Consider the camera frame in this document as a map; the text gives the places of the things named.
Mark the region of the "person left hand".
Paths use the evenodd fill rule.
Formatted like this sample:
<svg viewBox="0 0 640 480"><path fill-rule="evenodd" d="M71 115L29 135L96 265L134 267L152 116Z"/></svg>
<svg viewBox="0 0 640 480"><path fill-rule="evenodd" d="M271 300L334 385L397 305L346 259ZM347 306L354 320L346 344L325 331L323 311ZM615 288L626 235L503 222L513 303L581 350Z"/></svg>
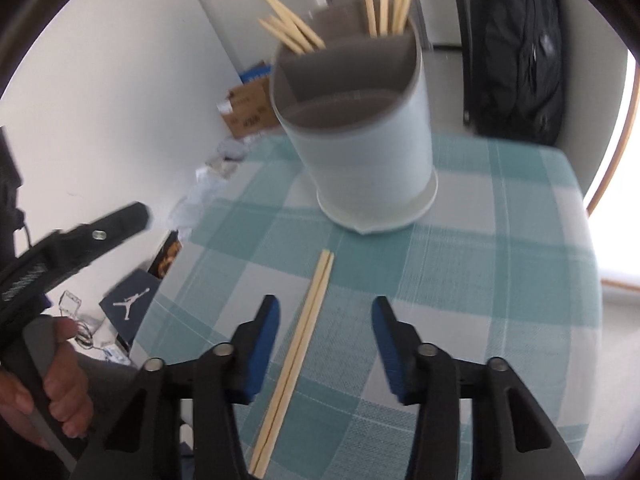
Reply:
<svg viewBox="0 0 640 480"><path fill-rule="evenodd" d="M93 403L88 393L88 377L80 368L77 352L68 342L77 335L77 324L70 318L55 318L56 352L43 379L43 389L50 399L49 410L63 426L69 438L83 437L93 419ZM28 416L34 401L18 378L1 372L1 417L28 442L48 450L50 446Z"/></svg>

